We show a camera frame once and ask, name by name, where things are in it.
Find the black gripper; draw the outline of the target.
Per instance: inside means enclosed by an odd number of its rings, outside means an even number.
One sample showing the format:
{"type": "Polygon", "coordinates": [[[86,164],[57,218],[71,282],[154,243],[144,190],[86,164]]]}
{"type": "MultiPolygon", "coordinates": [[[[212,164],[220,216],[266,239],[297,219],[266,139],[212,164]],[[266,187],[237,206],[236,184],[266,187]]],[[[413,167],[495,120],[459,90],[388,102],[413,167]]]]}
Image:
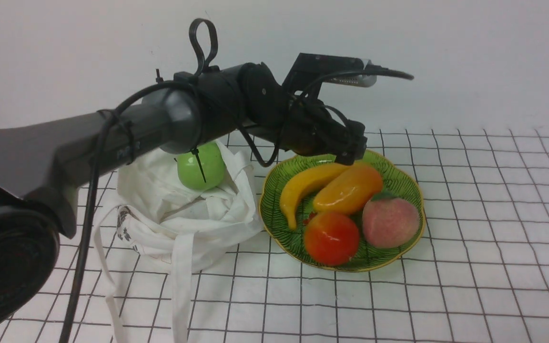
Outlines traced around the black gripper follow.
{"type": "Polygon", "coordinates": [[[364,124],[348,119],[333,106],[293,96],[276,146],[305,157],[329,154],[336,163],[352,165],[366,152],[365,130],[364,124]]]}

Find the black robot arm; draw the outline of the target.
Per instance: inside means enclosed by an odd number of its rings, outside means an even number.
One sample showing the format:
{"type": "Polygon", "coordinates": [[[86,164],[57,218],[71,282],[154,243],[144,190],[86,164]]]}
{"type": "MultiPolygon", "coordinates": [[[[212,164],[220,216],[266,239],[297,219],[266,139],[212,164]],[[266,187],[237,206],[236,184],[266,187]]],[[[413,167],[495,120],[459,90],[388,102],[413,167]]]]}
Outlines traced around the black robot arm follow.
{"type": "Polygon", "coordinates": [[[0,322],[52,273],[60,237],[76,234],[78,189],[89,185],[77,274],[82,275],[99,178],[157,148],[186,153],[239,130],[301,156],[349,165],[366,149],[363,124],[336,122],[318,99],[323,82],[379,74],[359,59],[294,63],[283,85],[263,63],[158,80],[113,110],[0,130],[0,322]]]}

